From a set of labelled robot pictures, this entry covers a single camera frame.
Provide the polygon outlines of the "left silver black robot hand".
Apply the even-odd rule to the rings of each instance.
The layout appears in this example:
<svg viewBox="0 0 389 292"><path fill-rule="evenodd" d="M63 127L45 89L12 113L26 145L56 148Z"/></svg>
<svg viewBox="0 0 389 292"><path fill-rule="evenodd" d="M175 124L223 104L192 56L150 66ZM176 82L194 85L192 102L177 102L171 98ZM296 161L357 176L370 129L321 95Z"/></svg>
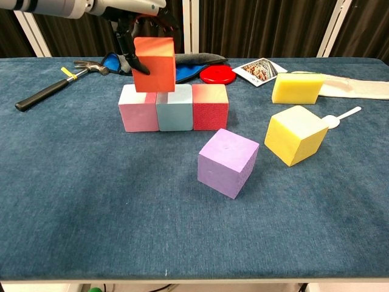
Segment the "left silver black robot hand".
<svg viewBox="0 0 389 292"><path fill-rule="evenodd" d="M150 70L140 62L134 45L136 22L140 18L151 18L174 40L181 41L180 24L165 1L94 1L89 13L111 23L125 60L131 69L145 75L150 75Z"/></svg>

